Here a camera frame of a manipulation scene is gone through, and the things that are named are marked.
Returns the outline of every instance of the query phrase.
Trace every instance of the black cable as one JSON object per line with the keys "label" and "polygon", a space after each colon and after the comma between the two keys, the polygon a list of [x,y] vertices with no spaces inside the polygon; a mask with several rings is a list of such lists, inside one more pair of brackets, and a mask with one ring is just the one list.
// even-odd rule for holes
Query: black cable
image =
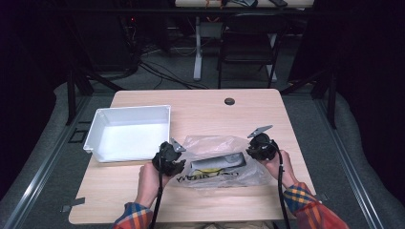
{"label": "black cable", "polygon": [[151,223],[149,224],[149,229],[154,229],[156,224],[156,218],[158,217],[158,211],[160,207],[161,196],[163,195],[163,171],[161,170],[161,161],[163,158],[160,156],[159,159],[159,189],[158,189],[158,196],[155,203],[155,210],[153,213],[153,218]]}
{"label": "black cable", "polygon": [[282,182],[283,172],[284,172],[283,157],[281,156],[281,152],[277,145],[273,145],[273,144],[270,144],[270,145],[273,146],[277,150],[277,154],[279,155],[280,166],[279,166],[279,176],[278,176],[278,185],[277,186],[278,186],[280,205],[281,205],[281,210],[283,212],[284,221],[286,223],[287,229],[289,229],[290,228],[289,220],[288,220],[286,205],[284,204],[284,196],[283,196],[283,182]]}
{"label": "black cable", "polygon": [[171,74],[173,74],[174,77],[170,76],[168,74],[160,72],[159,70],[155,69],[154,67],[150,66],[148,63],[145,63],[143,61],[140,61],[139,66],[141,68],[143,68],[144,70],[146,70],[147,72],[149,72],[149,73],[151,73],[153,75],[156,75],[156,76],[158,76],[158,77],[160,77],[162,79],[166,79],[168,81],[179,83],[179,84],[183,85],[186,89],[193,89],[193,88],[194,89],[208,89],[206,86],[204,86],[202,84],[199,84],[199,83],[194,83],[193,84],[193,83],[190,83],[190,82],[183,81],[183,80],[179,79],[175,74],[168,71],[167,69],[166,70],[168,72],[170,72]]}
{"label": "black cable", "polygon": [[155,87],[153,87],[153,90],[157,89],[161,85],[162,82],[163,82],[163,78],[160,78],[159,83]]}

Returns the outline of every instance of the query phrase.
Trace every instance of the white plastic tray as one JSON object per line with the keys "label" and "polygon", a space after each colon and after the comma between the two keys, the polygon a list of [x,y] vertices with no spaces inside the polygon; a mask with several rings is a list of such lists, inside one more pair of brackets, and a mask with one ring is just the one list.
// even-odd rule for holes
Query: white plastic tray
{"label": "white plastic tray", "polygon": [[170,105],[98,109],[83,149],[99,162],[152,159],[169,141]]}

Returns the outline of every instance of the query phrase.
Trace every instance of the wrist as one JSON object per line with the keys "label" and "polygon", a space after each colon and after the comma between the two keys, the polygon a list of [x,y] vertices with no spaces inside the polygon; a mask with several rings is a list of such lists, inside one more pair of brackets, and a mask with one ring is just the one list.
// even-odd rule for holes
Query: wrist
{"label": "wrist", "polygon": [[135,202],[147,208],[151,208],[153,201],[156,197],[137,197]]}
{"label": "wrist", "polygon": [[297,178],[295,178],[294,175],[292,175],[289,172],[284,172],[283,173],[283,179],[282,179],[282,183],[283,186],[287,189],[289,187],[291,187],[292,185],[294,185],[295,183],[298,183],[299,181],[297,180]]}

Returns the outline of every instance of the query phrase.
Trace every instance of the chair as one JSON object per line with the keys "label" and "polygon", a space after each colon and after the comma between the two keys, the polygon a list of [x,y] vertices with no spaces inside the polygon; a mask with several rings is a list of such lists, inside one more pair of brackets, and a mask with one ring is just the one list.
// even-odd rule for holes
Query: chair
{"label": "chair", "polygon": [[[237,65],[272,65],[267,87],[277,61],[281,38],[288,30],[287,20],[280,15],[237,13],[225,18],[221,30],[221,46],[217,70],[218,89],[221,88],[223,63]],[[271,36],[275,34],[274,44]]]}

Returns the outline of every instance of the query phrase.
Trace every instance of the person's arm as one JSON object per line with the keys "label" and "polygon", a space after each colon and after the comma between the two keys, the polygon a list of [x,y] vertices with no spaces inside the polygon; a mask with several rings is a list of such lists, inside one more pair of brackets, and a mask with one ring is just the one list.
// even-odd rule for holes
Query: person's arm
{"label": "person's arm", "polygon": [[[163,175],[163,187],[171,177]],[[114,229],[147,228],[152,221],[153,212],[150,209],[158,195],[159,173],[152,163],[148,162],[139,171],[138,194],[134,202],[125,204],[125,211],[114,224]]]}
{"label": "person's arm", "polygon": [[[282,183],[286,188],[284,199],[289,211],[297,217],[300,229],[349,228],[346,222],[320,203],[304,182],[294,175],[289,154],[281,151],[284,164]],[[278,154],[272,160],[260,161],[274,178],[278,178],[280,160]]]}

